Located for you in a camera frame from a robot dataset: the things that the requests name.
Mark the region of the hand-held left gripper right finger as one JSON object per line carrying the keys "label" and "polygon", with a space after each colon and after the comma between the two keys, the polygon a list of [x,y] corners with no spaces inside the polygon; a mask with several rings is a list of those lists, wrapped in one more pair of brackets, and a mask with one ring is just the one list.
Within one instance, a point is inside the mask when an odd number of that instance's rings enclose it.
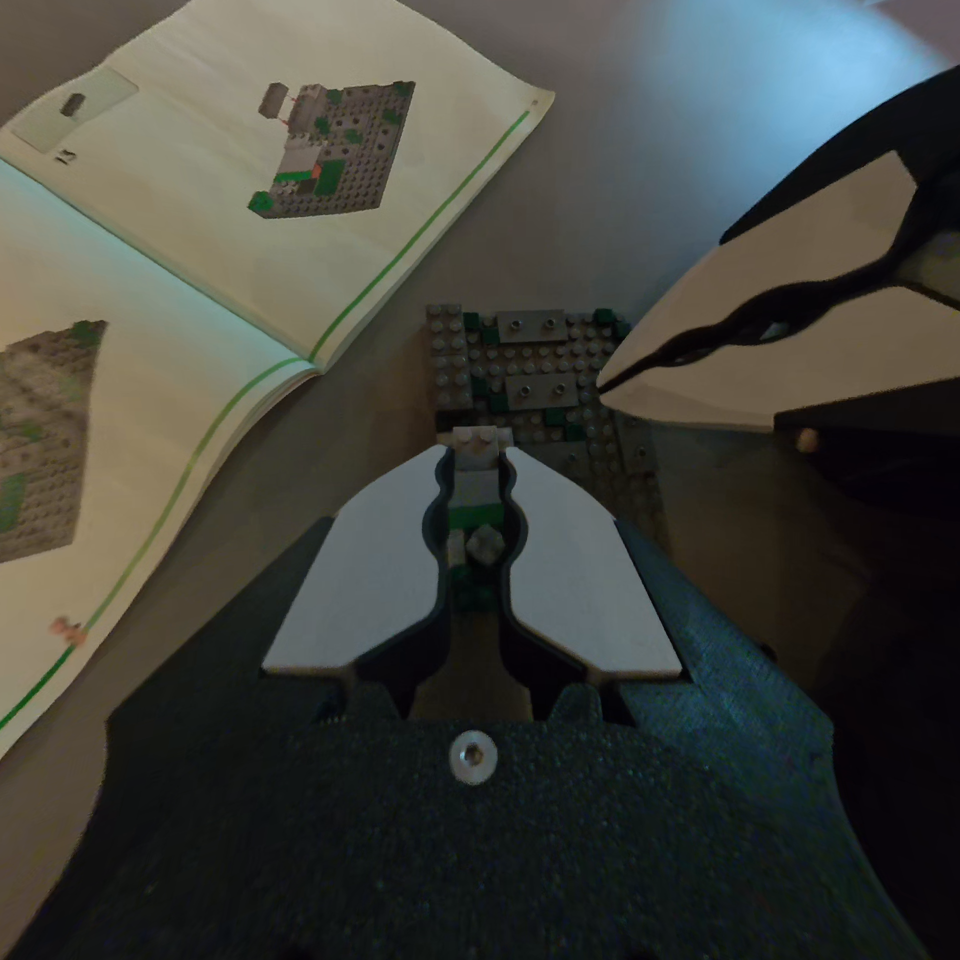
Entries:
{"label": "hand-held left gripper right finger", "polygon": [[518,447],[502,455],[519,520],[506,612],[523,635],[593,679],[668,681],[683,666],[614,516]]}

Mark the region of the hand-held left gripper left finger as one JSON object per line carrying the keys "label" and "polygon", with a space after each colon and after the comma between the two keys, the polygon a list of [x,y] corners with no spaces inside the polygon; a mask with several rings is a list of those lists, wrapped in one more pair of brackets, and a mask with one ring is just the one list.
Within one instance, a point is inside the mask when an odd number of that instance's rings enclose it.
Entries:
{"label": "hand-held left gripper left finger", "polygon": [[426,521],[445,503],[434,445],[363,487],[333,519],[262,661],[266,673],[344,673],[426,623],[440,596]]}

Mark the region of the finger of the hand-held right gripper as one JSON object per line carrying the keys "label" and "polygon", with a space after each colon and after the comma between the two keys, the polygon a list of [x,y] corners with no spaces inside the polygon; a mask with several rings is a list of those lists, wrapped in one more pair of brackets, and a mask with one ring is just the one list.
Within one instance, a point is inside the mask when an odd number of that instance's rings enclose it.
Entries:
{"label": "finger of the hand-held right gripper", "polygon": [[958,310],[893,287],[833,308],[796,336],[726,345],[688,366],[648,369],[602,402],[667,426],[767,432],[780,413],[958,373]]}
{"label": "finger of the hand-held right gripper", "polygon": [[776,288],[827,282],[891,248],[917,182],[889,151],[704,256],[653,306],[598,378],[611,385],[674,337],[717,330]]}

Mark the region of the grey toy brick build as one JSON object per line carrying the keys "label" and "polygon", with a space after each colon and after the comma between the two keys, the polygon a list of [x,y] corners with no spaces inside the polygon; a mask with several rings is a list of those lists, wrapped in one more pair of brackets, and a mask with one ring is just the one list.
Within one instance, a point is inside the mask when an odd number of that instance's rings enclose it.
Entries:
{"label": "grey toy brick build", "polygon": [[631,331],[609,308],[424,309],[428,393],[438,442],[455,450],[448,567],[460,613],[497,605],[506,544],[499,455],[518,447],[617,518],[668,545],[657,458],[646,421],[600,400],[596,380]]}

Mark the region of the grey desk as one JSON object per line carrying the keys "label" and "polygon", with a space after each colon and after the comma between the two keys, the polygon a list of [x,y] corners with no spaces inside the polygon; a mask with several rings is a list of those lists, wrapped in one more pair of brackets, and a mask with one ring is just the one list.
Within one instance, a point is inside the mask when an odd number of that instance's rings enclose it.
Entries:
{"label": "grey desk", "polygon": [[[2,954],[95,804],[113,708],[321,516],[431,440],[427,302],[641,316],[726,228],[871,108],[958,63],[958,4],[411,2],[556,101],[330,375],[221,467],[79,679],[2,761]],[[781,440],[654,432],[673,556],[815,699],[856,760],[896,761],[953,709],[958,529],[824,484]]]}

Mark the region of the open instruction booklet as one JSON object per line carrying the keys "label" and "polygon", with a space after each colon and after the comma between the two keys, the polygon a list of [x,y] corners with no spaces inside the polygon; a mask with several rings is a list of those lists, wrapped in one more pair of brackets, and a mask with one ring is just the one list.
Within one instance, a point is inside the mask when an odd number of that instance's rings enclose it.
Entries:
{"label": "open instruction booklet", "polygon": [[554,98],[400,2],[200,1],[2,127],[2,754]]}

